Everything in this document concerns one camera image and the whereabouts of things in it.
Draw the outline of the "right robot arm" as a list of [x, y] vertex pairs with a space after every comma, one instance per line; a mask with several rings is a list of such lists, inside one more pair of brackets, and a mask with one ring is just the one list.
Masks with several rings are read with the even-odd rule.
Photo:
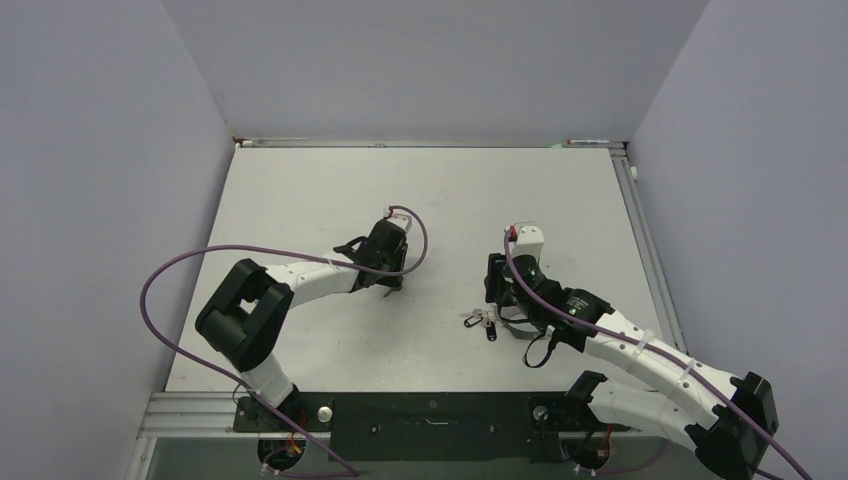
[[712, 368], [657, 339], [609, 302], [547, 278], [531, 255], [492, 253], [485, 300], [497, 314], [515, 308], [547, 349], [567, 345], [606, 361], [647, 385], [630, 388], [585, 371], [568, 391], [567, 419], [579, 428], [614, 423], [692, 451], [722, 479], [751, 479], [778, 428], [771, 384]]

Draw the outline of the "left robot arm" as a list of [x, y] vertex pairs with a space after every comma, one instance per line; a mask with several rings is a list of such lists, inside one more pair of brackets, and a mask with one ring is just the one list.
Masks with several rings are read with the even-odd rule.
[[195, 329], [263, 399], [259, 417], [274, 430], [296, 421], [298, 389], [273, 354], [288, 312], [319, 298], [373, 285], [402, 287], [412, 219], [394, 213], [369, 235], [337, 246], [317, 262], [261, 266], [238, 261], [201, 309]]

